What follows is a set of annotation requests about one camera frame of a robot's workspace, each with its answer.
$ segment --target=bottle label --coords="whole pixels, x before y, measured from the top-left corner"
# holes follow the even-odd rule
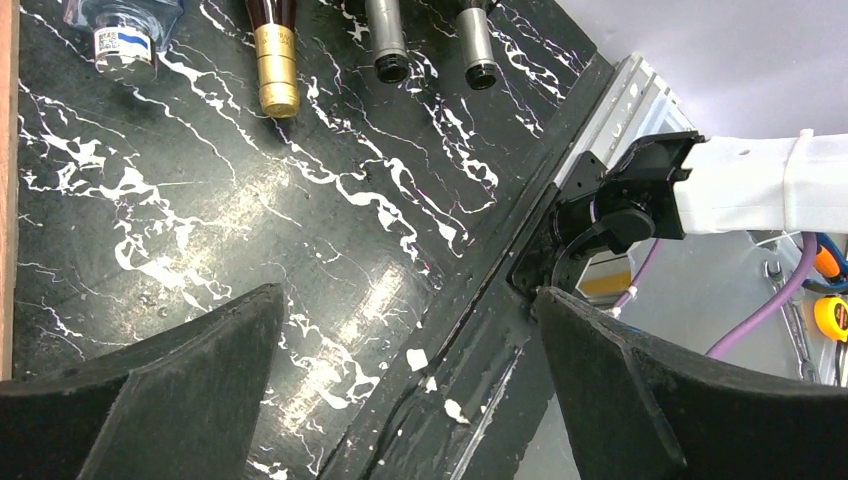
[[[150,62],[153,58],[153,42],[134,28],[103,27],[94,32],[94,57],[108,53]]]

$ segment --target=black marble surface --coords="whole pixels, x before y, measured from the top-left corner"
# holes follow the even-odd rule
[[[506,1],[502,81],[472,92],[436,3],[403,5],[413,71],[387,86],[361,5],[301,2],[301,113],[273,121],[238,0],[189,2],[141,87],[98,77],[60,3],[22,0],[15,377],[285,281],[245,476],[317,475],[434,299],[474,275],[466,259],[514,213],[526,154],[594,53],[553,0]]]

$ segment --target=wrench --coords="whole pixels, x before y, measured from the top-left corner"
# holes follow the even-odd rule
[[[775,262],[774,268],[768,261],[763,262],[763,276],[771,283],[775,293],[786,284],[780,262]],[[798,309],[802,298],[793,295],[792,300],[781,305],[780,313],[783,315],[783,321],[786,322],[789,339],[792,340],[795,356],[798,358],[798,375],[802,380],[821,383],[818,368],[810,359],[810,340],[807,337],[807,325]]]

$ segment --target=cable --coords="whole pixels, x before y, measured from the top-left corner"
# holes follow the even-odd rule
[[[707,351],[708,357],[715,359],[723,357],[724,354],[727,353],[727,351],[730,350],[730,348],[742,337],[753,330],[757,325],[763,323],[763,321],[783,306],[784,303],[788,302],[796,290],[801,288],[801,284],[804,283],[804,279],[807,278],[807,274],[809,274],[810,270],[813,268],[813,262],[815,262],[816,251],[818,249],[818,241],[816,240],[815,233],[804,232],[801,236],[804,240],[804,249],[801,251],[801,261],[798,262],[798,267],[794,272],[792,272],[792,275],[789,277],[789,280],[786,281],[786,284],[778,290],[777,293],[769,299],[769,301],[764,303],[762,307],[752,313],[750,317],[746,318],[739,325],[733,327],[733,329],[721,337],[715,345],[710,347]]]
[[[642,283],[642,277],[645,276],[645,272],[648,271],[648,268],[656,260],[657,252],[660,251],[661,245],[662,239],[658,238],[654,240],[654,244],[651,245],[651,250],[648,251],[648,256],[645,257],[645,261],[642,262],[642,266],[639,267],[638,271],[636,271],[636,276],[633,277],[633,280],[630,282],[630,286],[627,287],[627,290],[625,290],[612,305],[610,313],[614,318],[618,318],[619,314],[621,314],[621,309],[624,308],[624,305],[636,296],[639,284]]]

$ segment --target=gray bottle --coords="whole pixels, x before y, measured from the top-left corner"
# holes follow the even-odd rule
[[[156,78],[156,52],[168,48],[183,0],[64,0],[65,23],[94,34],[94,65],[112,80]]]

